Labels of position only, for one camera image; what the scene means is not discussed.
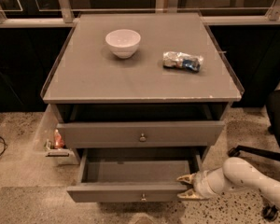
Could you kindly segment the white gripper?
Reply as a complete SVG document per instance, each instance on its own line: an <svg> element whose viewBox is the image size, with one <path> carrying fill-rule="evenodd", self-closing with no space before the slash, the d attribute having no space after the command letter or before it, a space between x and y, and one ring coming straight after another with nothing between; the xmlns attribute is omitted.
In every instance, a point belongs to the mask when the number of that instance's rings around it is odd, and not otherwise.
<svg viewBox="0 0 280 224"><path fill-rule="evenodd" d="M217 170L199 171L197 174L182 175L178 182L193 185L194 189L187 189L178 193L181 200L203 200L217 196L221 192L221 180Z"/></svg>

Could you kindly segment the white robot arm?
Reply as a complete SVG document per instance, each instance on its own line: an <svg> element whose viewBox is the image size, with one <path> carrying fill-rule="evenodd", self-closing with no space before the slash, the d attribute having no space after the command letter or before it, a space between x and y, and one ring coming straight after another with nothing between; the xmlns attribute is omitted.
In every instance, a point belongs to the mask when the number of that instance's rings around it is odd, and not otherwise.
<svg viewBox="0 0 280 224"><path fill-rule="evenodd" d="M231 157L224 161L220 168L199 171L191 175L182 175L177 179L192 185L192 189L179 193L184 200L203 200L241 189L253 189L280 209L280 182L274 180L249 162Z"/></svg>

